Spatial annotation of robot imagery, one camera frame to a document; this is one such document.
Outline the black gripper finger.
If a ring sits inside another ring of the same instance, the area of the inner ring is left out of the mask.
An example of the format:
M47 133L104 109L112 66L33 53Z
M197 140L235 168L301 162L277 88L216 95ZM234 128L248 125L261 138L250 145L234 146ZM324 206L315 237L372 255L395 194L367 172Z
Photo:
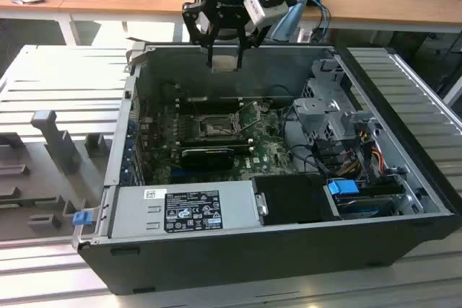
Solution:
M194 45L207 49L206 65L212 67L213 44L217 38L217 2L215 0L201 0L197 3L186 2L182 7L182 17ZM202 33L196 25L202 13L209 21L207 30Z
M270 30L270 26L261 29L256 28L250 35L245 34L245 25L237 21L235 23L237 38L239 40L237 46L237 69L242 68L244 51L250 48L258 48Z

